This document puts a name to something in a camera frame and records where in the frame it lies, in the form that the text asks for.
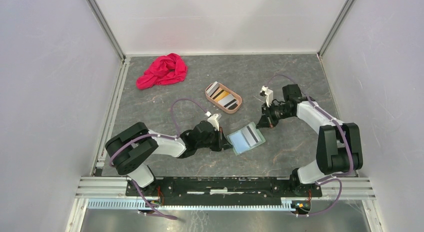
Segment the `green card holder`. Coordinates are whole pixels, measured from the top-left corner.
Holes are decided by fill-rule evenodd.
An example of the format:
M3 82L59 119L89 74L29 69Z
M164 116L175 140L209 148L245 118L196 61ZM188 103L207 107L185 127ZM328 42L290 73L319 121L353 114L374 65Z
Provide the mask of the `green card holder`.
M252 150L252 149L254 149L254 148L256 148L256 147L258 147L258 146L260 146L260 145L262 145L266 142L266 139L264 138L262 133L259 131L259 129L256 128L256 124L254 122L250 122L247 125L252 125L255 128L255 130L258 132L259 136L262 139L262 143L260 143L257 146L254 146L254 147L249 147L246 139L244 138L244 136L242 135L242 132L241 132L242 128L245 127L244 126L241 129L239 129L239 130L237 130L237 131L235 131L235 132L233 132L233 133L231 133L227 136L227 139L232 144L232 149L233 149L233 151L236 155L241 155L241 154L243 154L247 151L250 151L250 150Z

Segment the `pink oval tray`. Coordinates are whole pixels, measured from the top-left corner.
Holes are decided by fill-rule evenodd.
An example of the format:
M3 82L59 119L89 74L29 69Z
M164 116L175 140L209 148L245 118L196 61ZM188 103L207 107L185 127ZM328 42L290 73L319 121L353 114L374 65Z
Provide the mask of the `pink oval tray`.
M240 95L215 81L204 90L206 99L227 114L235 114L242 105Z

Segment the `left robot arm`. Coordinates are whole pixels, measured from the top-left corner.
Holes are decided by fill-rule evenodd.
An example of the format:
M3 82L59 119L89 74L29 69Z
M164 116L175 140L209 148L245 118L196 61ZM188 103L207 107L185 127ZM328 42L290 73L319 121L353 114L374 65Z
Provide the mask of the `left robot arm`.
M231 149L222 127L202 120L193 129L171 136L154 132L143 122L137 122L105 143L110 157L109 164L121 176L128 176L136 182L145 196L157 190L155 176L146 160L151 155L165 155L177 159L193 156L197 150L208 148L213 152Z

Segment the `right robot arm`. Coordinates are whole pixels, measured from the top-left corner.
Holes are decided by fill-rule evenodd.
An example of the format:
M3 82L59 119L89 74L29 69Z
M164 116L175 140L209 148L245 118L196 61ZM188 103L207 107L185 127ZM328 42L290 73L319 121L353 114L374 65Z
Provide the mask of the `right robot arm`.
M311 184L348 176L363 167L361 134L356 123L343 122L330 115L310 96L304 95L297 84L282 87L282 92L284 99L279 101L267 86L261 88L260 95L265 102L256 127L274 128L279 121L296 117L318 136L315 160L294 169L290 175L288 188L293 195L302 196Z

